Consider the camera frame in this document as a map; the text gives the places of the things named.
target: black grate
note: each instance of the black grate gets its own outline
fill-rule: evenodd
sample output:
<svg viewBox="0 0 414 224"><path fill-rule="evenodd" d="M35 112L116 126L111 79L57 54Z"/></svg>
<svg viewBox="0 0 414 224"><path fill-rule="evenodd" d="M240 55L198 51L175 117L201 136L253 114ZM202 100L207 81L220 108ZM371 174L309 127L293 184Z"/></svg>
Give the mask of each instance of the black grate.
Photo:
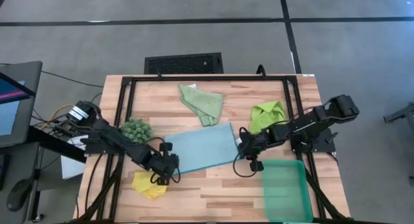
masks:
<svg viewBox="0 0 414 224"><path fill-rule="evenodd" d="M222 74L221 53L145 58L144 74Z"/></svg>

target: yellow cable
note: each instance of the yellow cable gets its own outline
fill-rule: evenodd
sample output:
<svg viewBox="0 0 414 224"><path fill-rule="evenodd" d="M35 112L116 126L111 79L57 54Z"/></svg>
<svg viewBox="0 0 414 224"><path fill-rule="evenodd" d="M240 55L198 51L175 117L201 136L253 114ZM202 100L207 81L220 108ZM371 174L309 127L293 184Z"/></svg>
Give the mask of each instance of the yellow cable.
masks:
<svg viewBox="0 0 414 224"><path fill-rule="evenodd" d="M61 107L59 107L59 108L57 108L57 110L56 111L54 111L53 112L53 114L50 116L50 118L49 118L49 120L47 121L47 123L45 123L41 128L40 128L40 130L43 130L48 124L49 124L49 121L51 121L52 119L53 119L53 117L56 115L56 114L58 114L58 112L60 111L60 110L62 110L63 108L65 108L65 107L73 107L73 105L72 104L66 104L66 105L63 105L63 106L61 106Z"/></svg>

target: white paper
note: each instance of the white paper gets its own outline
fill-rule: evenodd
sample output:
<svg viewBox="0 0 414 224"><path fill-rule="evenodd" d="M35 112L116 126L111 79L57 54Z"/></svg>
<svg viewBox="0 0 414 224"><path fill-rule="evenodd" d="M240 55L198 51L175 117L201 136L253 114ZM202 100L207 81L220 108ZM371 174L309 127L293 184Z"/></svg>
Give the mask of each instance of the white paper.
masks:
<svg viewBox="0 0 414 224"><path fill-rule="evenodd" d="M75 145L79 149L85 150L86 145L80 141L80 139L87 138L88 135L73 137L67 142ZM65 156L61 156L62 161L62 179L70 179L77 175L80 175L85 170L85 164L82 162L75 161Z"/></svg>

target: computer mouse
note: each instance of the computer mouse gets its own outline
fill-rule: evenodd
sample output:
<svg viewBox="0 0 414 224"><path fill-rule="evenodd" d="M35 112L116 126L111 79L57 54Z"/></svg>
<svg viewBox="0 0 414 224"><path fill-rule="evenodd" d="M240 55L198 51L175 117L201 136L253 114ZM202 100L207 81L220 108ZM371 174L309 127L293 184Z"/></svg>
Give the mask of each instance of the computer mouse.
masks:
<svg viewBox="0 0 414 224"><path fill-rule="evenodd" d="M26 198L32 191L32 179L22 179L17 182L7 196L7 209L16 212L25 204Z"/></svg>

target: light green towel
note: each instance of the light green towel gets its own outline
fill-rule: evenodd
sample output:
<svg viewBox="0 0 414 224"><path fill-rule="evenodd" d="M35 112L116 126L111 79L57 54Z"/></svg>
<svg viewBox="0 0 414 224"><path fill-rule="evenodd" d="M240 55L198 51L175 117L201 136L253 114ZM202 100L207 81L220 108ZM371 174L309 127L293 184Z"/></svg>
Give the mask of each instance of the light green towel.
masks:
<svg viewBox="0 0 414 224"><path fill-rule="evenodd" d="M261 129L282 120L285 120L285 110L282 103L280 101L265 102L253 107L252 121L248 126L248 130L256 134Z"/></svg>
<svg viewBox="0 0 414 224"><path fill-rule="evenodd" d="M213 126L219 122L223 108L223 96L205 93L187 85L179 85L181 102L196 114L203 126Z"/></svg>

